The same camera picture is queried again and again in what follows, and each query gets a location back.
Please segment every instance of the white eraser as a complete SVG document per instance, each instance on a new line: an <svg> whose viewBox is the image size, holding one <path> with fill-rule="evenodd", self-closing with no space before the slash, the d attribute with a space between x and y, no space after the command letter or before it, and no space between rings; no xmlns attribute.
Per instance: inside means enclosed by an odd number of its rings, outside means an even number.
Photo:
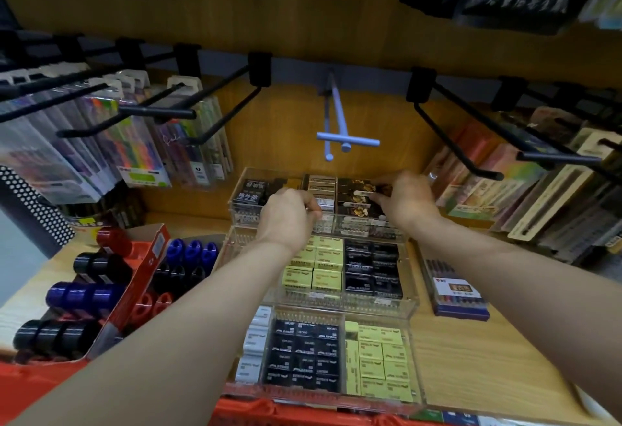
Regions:
<svg viewBox="0 0 622 426"><path fill-rule="evenodd" d="M252 326L246 331L244 338L244 353L261 355L266 349L266 341L268 340L268 328L260 328Z"/></svg>
<svg viewBox="0 0 622 426"><path fill-rule="evenodd" d="M272 308L269 306L261 305L255 316L253 316L253 320L251 321L251 326L262 326L264 328L268 328L268 323L270 322L270 314L272 313Z"/></svg>
<svg viewBox="0 0 622 426"><path fill-rule="evenodd" d="M259 381L259 373L261 372L261 357L259 356L243 356L237 365L235 374L236 382L244 382L247 384L256 384Z"/></svg>

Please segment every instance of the yellow box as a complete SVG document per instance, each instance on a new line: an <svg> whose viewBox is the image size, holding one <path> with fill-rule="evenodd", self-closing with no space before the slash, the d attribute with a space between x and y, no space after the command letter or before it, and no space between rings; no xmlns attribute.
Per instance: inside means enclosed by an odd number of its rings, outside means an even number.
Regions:
<svg viewBox="0 0 622 426"><path fill-rule="evenodd" d="M349 395L361 394L357 341L346 340L346 393Z"/></svg>
<svg viewBox="0 0 622 426"><path fill-rule="evenodd" d="M380 341L380 328L377 326L365 326L358 325L358 340L359 341Z"/></svg>
<svg viewBox="0 0 622 426"><path fill-rule="evenodd" d="M397 382L408 382L408 366L405 362L385 361L385 378Z"/></svg>
<svg viewBox="0 0 622 426"><path fill-rule="evenodd" d="M360 357L359 365L361 366L361 377L385 380L385 367L382 361Z"/></svg>
<svg viewBox="0 0 622 426"><path fill-rule="evenodd" d="M341 291L341 272L316 268L313 271L313 284L311 286L314 289Z"/></svg>
<svg viewBox="0 0 622 426"><path fill-rule="evenodd" d="M361 393L364 397L386 398L386 382L384 380L365 379L361 377Z"/></svg>
<svg viewBox="0 0 622 426"><path fill-rule="evenodd" d="M383 343L383 359L391 362L406 362L406 349L397 344Z"/></svg>
<svg viewBox="0 0 622 426"><path fill-rule="evenodd" d="M383 344L403 344L402 332L396 328L380 328L380 342Z"/></svg>
<svg viewBox="0 0 622 426"><path fill-rule="evenodd" d="M283 271L281 283L286 287L311 288L313 270L310 268L287 266Z"/></svg>
<svg viewBox="0 0 622 426"><path fill-rule="evenodd" d="M343 252L318 247L315 252L315 268L341 272L343 268Z"/></svg>
<svg viewBox="0 0 622 426"><path fill-rule="evenodd" d="M301 250L296 256L291 259L289 265L296 267L308 267L313 268L315 264L315 247L306 247Z"/></svg>
<svg viewBox="0 0 622 426"><path fill-rule="evenodd" d="M360 341L358 344L358 351L360 356L366 359L383 360L383 346L380 343Z"/></svg>
<svg viewBox="0 0 622 426"><path fill-rule="evenodd" d="M338 237L314 236L314 245L318 248L343 251L343 239Z"/></svg>
<svg viewBox="0 0 622 426"><path fill-rule="evenodd" d="M358 334L358 323L356 321L346 321L346 333Z"/></svg>
<svg viewBox="0 0 622 426"><path fill-rule="evenodd" d="M385 384L385 398L412 403L412 392L410 391L410 384L408 382L387 380Z"/></svg>

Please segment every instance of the hand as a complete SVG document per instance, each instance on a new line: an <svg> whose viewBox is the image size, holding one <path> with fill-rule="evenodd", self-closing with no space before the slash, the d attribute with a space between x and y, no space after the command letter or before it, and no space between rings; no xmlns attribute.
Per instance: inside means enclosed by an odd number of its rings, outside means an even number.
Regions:
<svg viewBox="0 0 622 426"><path fill-rule="evenodd" d="M392 185L391 197L375 193L369 199L378 203L389 222L401 231L411 234L414 225L424 224L430 218L440 218L432 191L423 175L408 170L372 180L374 185Z"/></svg>
<svg viewBox="0 0 622 426"><path fill-rule="evenodd" d="M256 241L284 245L293 256L307 245L313 225L321 217L322 209L309 192L282 188L261 210Z"/></svg>

